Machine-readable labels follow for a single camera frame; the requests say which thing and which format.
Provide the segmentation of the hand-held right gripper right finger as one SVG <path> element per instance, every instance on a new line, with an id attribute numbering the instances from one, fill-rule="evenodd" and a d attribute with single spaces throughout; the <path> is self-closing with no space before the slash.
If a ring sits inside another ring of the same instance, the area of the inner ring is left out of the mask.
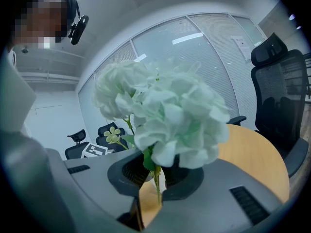
<path id="1" fill-rule="evenodd" d="M 224 160 L 197 169 L 163 169 L 162 208 L 146 233 L 240 233 L 282 205 L 266 186 Z"/>

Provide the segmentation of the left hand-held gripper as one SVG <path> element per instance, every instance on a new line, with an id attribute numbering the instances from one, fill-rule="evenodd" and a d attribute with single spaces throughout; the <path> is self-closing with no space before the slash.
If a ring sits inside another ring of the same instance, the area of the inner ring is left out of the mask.
<path id="1" fill-rule="evenodd" d="M 113 149 L 109 149 L 104 146 L 88 143 L 87 146 L 83 149 L 81 158 L 90 158 L 90 157 L 97 157 L 103 156 L 110 153 L 114 153 Z"/>

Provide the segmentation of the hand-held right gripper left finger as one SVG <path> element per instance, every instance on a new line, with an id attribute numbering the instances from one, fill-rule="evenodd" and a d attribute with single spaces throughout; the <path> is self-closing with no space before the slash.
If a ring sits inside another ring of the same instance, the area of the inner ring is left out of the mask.
<path id="1" fill-rule="evenodd" d="M 50 170 L 76 231 L 143 231 L 139 190 L 147 177 L 137 150 L 63 161 L 47 150 Z"/>

